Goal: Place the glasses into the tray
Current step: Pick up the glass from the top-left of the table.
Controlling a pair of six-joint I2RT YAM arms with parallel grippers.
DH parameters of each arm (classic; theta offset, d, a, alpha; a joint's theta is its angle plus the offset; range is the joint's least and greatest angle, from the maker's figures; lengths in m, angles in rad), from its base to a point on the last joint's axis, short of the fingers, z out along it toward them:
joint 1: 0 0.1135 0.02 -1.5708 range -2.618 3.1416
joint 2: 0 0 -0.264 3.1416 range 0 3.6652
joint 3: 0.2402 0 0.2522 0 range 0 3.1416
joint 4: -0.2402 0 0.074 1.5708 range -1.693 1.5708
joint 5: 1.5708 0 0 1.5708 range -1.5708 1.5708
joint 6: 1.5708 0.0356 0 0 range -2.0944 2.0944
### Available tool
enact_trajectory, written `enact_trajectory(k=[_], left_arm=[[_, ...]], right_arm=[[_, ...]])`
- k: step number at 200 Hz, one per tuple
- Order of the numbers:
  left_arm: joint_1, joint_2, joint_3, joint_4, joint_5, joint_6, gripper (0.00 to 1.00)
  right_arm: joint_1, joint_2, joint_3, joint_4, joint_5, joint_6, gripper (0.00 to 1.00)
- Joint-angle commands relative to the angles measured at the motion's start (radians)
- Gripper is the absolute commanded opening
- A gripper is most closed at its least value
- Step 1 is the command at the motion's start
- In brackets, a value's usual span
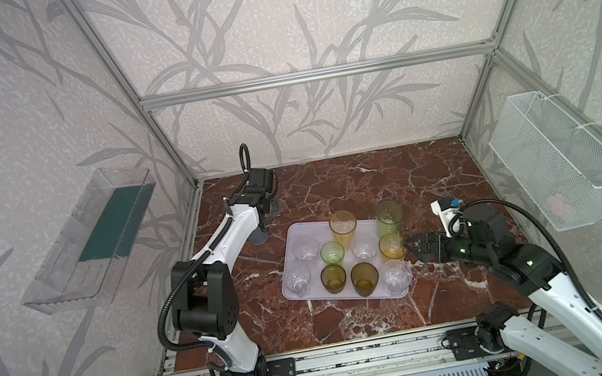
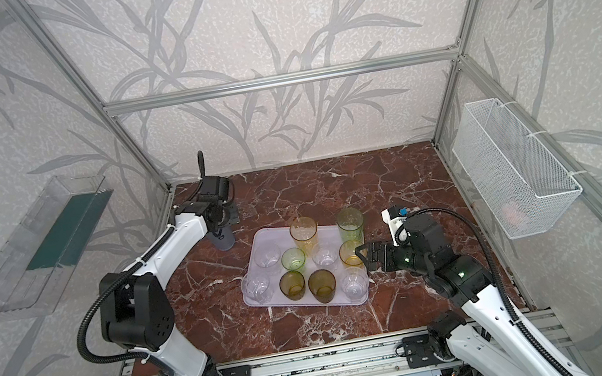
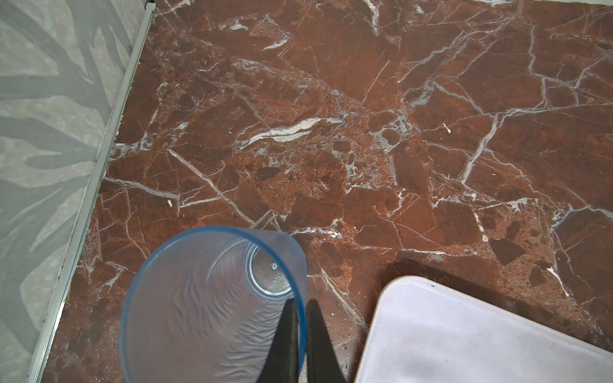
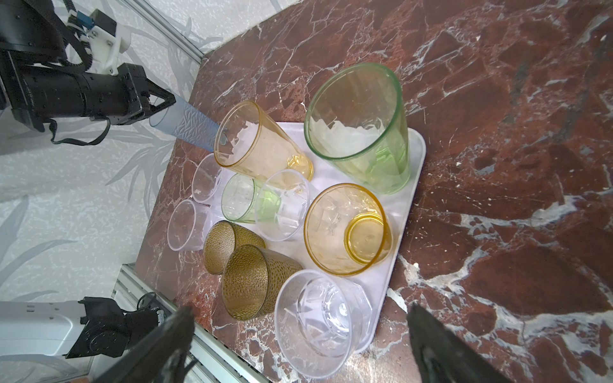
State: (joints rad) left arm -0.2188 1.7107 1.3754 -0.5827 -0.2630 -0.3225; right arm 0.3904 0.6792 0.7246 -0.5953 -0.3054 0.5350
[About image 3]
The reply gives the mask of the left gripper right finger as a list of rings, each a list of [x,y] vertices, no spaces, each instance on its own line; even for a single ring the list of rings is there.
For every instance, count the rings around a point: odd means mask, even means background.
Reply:
[[[319,303],[312,299],[306,305],[306,364],[308,383],[346,383],[335,355],[327,325]]]

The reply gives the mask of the tall blue frosted cup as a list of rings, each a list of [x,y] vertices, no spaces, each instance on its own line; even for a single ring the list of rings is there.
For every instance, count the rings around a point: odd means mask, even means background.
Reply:
[[[278,231],[205,226],[162,244],[122,309],[127,382],[254,382],[285,303],[297,304],[298,361],[307,343],[307,262]]]

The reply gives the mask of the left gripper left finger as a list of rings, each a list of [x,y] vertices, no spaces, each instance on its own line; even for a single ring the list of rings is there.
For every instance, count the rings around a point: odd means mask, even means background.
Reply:
[[[267,360],[257,383],[297,383],[299,379],[299,320],[296,301],[285,302]]]

